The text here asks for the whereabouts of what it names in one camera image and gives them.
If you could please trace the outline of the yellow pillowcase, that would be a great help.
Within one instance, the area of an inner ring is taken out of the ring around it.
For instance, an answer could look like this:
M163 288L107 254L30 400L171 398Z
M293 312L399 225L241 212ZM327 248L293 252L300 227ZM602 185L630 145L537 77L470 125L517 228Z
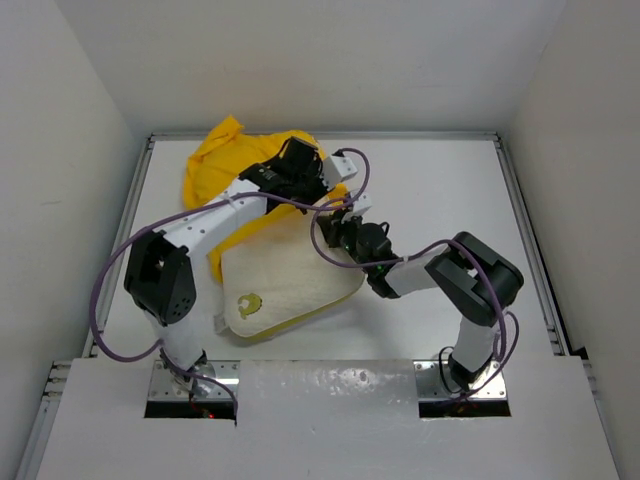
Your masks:
M280 153L291 138L299 138L325 152L317 140L302 130L288 130L268 135L247 135L244 126L232 115L215 126L186 162L182 188L182 202L187 210L201 207L221 194L243 170L255 163L270 160ZM243 226L209 254L213 277L223 281L223 255L225 252L261 230L303 214L291 205L282 205L265 217Z

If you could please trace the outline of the cream pillow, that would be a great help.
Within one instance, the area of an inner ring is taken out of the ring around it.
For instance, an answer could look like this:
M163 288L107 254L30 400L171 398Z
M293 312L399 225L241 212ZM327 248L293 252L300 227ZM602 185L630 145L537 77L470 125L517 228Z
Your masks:
M341 268L348 256L330 249L321 231L310 232L311 216L290 205L250 222L209 253L211 272L221 285L214 330L251 341L303 322L356 293L359 269Z

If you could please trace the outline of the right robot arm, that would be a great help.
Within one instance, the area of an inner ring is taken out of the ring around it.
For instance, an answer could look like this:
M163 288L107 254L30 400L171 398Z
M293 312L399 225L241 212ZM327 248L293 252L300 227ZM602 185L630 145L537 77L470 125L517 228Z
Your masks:
M393 251L386 222L366 222L341 209L314 222L326 246L346 254L346 268L361 270L384 299L439 289L462 315L448 358L448 379L468 392L492 360L506 357L502 333L506 308L524 286L510 261L469 232L440 241L426 252L401 258Z

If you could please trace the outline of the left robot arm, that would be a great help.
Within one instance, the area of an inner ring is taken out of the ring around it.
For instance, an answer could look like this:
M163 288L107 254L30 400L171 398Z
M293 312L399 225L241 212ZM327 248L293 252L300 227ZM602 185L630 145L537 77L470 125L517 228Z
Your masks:
M153 229L133 242L124 288L150 320L165 364L187 389L197 387L190 374L206 363L190 317L197 299L193 264L284 200L315 204L329 192L322 171L318 149L292 137L271 159L243 169L207 204L207 211Z

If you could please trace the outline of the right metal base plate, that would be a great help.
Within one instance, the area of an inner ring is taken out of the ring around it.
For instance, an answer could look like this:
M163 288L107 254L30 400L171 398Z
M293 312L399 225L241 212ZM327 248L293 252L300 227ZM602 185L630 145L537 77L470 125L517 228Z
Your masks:
M465 393L449 375L448 361L415 360L414 374L418 399L438 402L468 397L471 401L507 401L508 393L500 364L492 361Z

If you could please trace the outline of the metal base plate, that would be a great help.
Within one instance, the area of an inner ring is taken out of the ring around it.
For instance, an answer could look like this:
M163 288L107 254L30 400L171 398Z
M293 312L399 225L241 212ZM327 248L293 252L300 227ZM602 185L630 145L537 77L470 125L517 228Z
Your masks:
M147 399L149 401L179 402L188 398L198 401L229 402L237 394L239 363L209 361L195 367L196 377L176 373L162 360L153 364Z
M415 360L414 374L418 399L438 402L468 397L471 401L507 401L508 393L500 364L492 361L465 393L449 375L448 361Z

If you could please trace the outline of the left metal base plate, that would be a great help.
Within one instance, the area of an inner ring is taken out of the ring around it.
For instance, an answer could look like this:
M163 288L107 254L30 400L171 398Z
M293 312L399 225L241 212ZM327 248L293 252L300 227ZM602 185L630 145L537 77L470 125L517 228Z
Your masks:
M196 377L176 373L162 360L153 364L147 399L149 401L179 402L188 398L198 401L229 402L237 394L239 363L209 361L195 367Z

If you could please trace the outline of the aluminium table frame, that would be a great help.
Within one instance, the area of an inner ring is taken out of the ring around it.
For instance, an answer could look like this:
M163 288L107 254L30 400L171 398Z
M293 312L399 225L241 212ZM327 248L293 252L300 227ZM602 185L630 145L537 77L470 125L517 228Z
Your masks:
M205 335L240 371L237 421L148 419L152 364L85 351L55 369L25 479L611 479L589 381L564 342L514 169L494 134L323 134L372 164L372 220L411 253L467 230L524 274L521 334L504 376L506 417L423 419L409 361L457 335L447 299L362 290L323 317L247 346Z

